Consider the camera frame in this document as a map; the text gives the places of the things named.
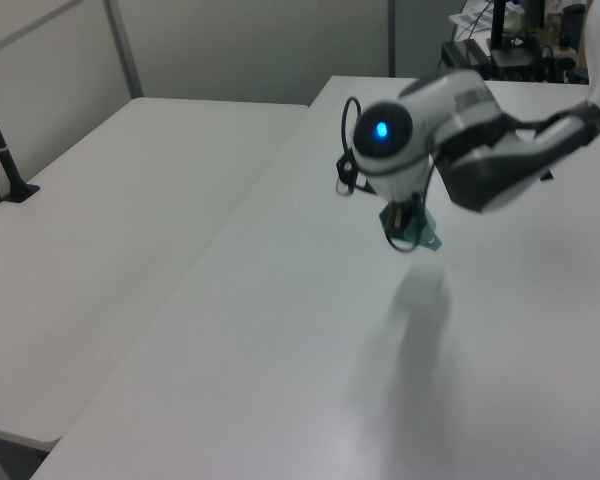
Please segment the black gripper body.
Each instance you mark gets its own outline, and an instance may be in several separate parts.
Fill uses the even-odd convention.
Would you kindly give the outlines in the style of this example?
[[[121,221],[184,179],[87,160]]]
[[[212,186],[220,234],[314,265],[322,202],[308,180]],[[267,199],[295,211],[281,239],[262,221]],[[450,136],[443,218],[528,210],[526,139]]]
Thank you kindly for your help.
[[[424,226],[424,203],[419,193],[413,193],[405,202],[389,205],[387,232],[390,235],[417,235]]]

